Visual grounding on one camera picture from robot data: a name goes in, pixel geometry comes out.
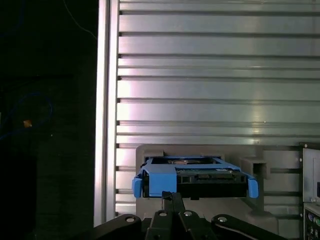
metal rivet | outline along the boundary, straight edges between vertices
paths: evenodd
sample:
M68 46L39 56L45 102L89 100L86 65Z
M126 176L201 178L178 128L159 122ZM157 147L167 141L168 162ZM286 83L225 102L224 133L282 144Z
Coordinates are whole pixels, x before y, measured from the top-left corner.
M132 223L132 222L135 221L135 219L134 219L133 217L128 217L128 218L126 219L126 221L127 221L128 223Z
M190 217L192 215L192 212L190 211L185 211L184 212L184 215L187 216L187 217Z
M224 216L220 216L220 217L218 217L218 221L221 223L225 223L228 220Z

metal panel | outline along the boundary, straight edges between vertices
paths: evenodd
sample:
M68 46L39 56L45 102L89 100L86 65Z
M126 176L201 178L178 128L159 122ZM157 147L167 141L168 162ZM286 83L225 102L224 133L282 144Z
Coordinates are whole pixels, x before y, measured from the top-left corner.
M319 77L320 71L312 71L313 77ZM306 71L292 71L292 76L310 76ZM118 81L118 97L129 99L203 99L203 100L257 100L257 101L320 101L320 84L315 82L212 82L212 81Z
M116 172L116 185L117 189L131 189L132 179L136 175L135 171L117 171Z
M265 196L265 205L300 205L301 197L298 196Z
M135 173L129 170L141 144L320 141L319 5L261 3L121 0L117 5L118 61L113 58L109 79L117 94L117 103L109 103L117 120L111 122L116 142L109 143L117 166L117 194L108 202L114 211L135 209L130 190ZM265 209L280 217L282 236L299 238L299 220L292 220L301 203L298 152L268 150L263 156L271 168L285 172L264 182Z
M151 33L312 34L312 21L312 17L301 16L122 15L119 30Z
M319 69L320 60L318 59L278 59L265 57L236 57L227 58L223 56L210 57L126 57L119 58L118 65L120 68L191 68L191 69L248 69L248 70L317 70Z
M264 180L265 192L300 192L300 176L293 173L273 173Z
M252 4L252 2L240 2L240 3L203 3L200 2L190 2L189 4L184 3L121 3L120 10L121 11L181 11L181 12L288 12L288 13L316 13L319 12L320 9L318 6L313 7L311 4L273 4L273 3L265 3L260 4L263 1L257 1L258 4Z
M279 220L279 235L287 239L300 238L300 228L302 222L293 219L280 219Z
M139 146L142 144L171 144L171 145L274 145L293 146L299 142L319 141L310 137L283 136L172 136L172 135L118 135L117 144Z
M199 121L199 122L260 122L320 123L320 104L291 102L280 105L240 104L229 101L189 103L118 103L118 121Z
M274 169L300 169L300 153L298 151L264 151L263 158Z
M121 36L120 54L311 56L312 38Z
M161 125L148 124L145 122L144 125L118 125L117 133L119 135L180 135L180 136L258 136L258 135L282 135L282 136L320 136L320 128L317 128L316 124L310 124L309 127L304 126L301 127L289 127L289 126L278 126L271 128L270 126L256 125L256 126L246 126L238 125L238 126L201 126L200 123L198 125L188 125L187 123L161 123ZM126 154L126 158L130 159L131 156L126 152L127 149L121 150L119 152L119 159L122 161L124 156L122 154ZM281 153L281 151L267 152L266 158L270 159L272 162L272 168L298 168L298 162L288 162L291 164L290 166L286 166L285 161L289 160L288 158L293 157L290 160L299 161L298 152L293 152L289 156L287 156L286 152Z
M117 148L116 165L118 167L135 167L136 166L136 149Z
M94 161L94 227L106 221L106 138L107 138L107 75L109 62L109 1L99 1L98 53L96 79L96 115L95 115L95 161Z
M300 213L302 213L302 207L299 207L297 205L265 205L264 210L267 212L272 213L275 216L298 216Z
M161 76L161 77L199 77L199 78L277 78L279 74L284 79L288 78L309 78L317 79L320 71L307 71L307 70L243 70L243 69L152 69L152 68L120 68L118 70L119 76Z

shiny metal surface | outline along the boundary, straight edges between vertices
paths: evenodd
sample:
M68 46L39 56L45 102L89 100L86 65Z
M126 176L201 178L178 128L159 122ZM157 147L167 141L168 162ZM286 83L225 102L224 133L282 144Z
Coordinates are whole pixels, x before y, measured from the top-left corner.
M107 69L109 44L109 4L99 0L98 51L96 79L96 115L95 115L95 160L94 160L94 216L93 226L106 221L106 138L107 138Z
M208 1L190 1L186 2L171 2L170 4L164 1L154 1L149 4L141 3L138 1L122 1L120 4L121 11L186 11L186 12L288 12L288 13L317 13L320 8L317 4L312 4L311 0L303 1L223 1L208 3Z
M118 36L119 36L119 1L110 0L110 44L108 64L108 135L107 135L107 187L106 220L116 214L116 124L117 124L117 78L118 78Z
M213 101L118 103L118 121L199 121L242 123L320 123L318 102Z
M312 34L312 21L311 16L122 15L119 30L127 33Z
M309 76L308 71L292 71L292 76ZM310 71L313 78L320 70ZM245 82L245 81L118 81L118 97L125 99L172 99L172 100L243 100L243 101L320 101L320 84L316 82Z
M99 1L94 226L115 217L119 1Z
M108 173L117 169L110 211L135 212L131 179L142 144L319 142L319 6L318 0L120 0L113 25L118 48L110 48L116 98L109 110L116 118L108 126L116 137L108 143ZM265 208L280 216L282 236L299 238L301 199L288 196L302 190L298 152L270 149L263 156L279 173L264 183Z
M121 36L120 54L319 56L312 38L226 36Z

